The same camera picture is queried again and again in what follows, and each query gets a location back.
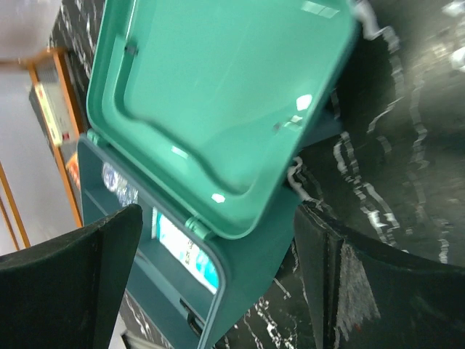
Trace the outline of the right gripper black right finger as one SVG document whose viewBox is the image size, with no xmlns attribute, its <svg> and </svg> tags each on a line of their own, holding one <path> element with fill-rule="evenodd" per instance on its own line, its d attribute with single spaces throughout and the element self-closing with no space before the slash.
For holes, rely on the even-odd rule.
<svg viewBox="0 0 465 349">
<path fill-rule="evenodd" d="M 318 348 L 462 348 L 464 269 L 408 254 L 308 203 L 294 236 Z"/>
</svg>

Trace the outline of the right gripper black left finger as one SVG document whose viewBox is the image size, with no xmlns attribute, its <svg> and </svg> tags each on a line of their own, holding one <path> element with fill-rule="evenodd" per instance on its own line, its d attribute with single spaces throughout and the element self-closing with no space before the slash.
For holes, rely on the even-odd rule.
<svg viewBox="0 0 465 349">
<path fill-rule="evenodd" d="M 1 347 L 107 348 L 141 232 L 130 204 L 1 256 Z"/>
</svg>

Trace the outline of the small clear zip bag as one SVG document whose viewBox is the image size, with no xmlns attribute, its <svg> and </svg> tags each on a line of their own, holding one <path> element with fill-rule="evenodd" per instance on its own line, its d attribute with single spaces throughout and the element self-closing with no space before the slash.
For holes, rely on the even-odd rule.
<svg viewBox="0 0 465 349">
<path fill-rule="evenodd" d="M 121 206 L 137 203 L 138 190 L 108 162 L 102 165 L 102 180 L 105 187 L 116 196 Z"/>
</svg>

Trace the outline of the dark teal divided tray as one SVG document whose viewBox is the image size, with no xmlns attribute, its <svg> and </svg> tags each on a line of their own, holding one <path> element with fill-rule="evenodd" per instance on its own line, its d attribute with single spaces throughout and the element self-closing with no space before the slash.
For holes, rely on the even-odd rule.
<svg viewBox="0 0 465 349">
<path fill-rule="evenodd" d="M 104 161 L 95 155 L 78 157 L 83 221 L 94 222 L 123 207 L 105 187 Z M 164 208 L 150 190 L 137 183 L 135 203 L 142 207 L 142 232 L 126 290 L 170 342 L 199 341 L 213 294 L 155 237 Z"/>
</svg>

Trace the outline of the teal white sachet packet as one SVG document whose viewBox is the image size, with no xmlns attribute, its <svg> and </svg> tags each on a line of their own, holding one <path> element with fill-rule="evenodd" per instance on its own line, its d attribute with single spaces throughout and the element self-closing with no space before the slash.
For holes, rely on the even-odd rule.
<svg viewBox="0 0 465 349">
<path fill-rule="evenodd" d="M 156 238 L 183 267 L 212 294 L 217 292 L 217 270 L 207 254 L 156 208 L 152 210 L 151 238 Z"/>
</svg>

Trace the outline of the teal medicine kit box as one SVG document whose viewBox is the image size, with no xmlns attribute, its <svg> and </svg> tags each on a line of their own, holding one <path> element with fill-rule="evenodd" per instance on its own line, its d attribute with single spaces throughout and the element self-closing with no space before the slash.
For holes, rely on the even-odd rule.
<svg viewBox="0 0 465 349">
<path fill-rule="evenodd" d="M 288 168 L 356 26 L 351 1 L 105 3 L 78 156 L 150 190 L 219 278 L 199 341 L 172 347 L 214 347 L 270 287 L 299 204 Z"/>
</svg>

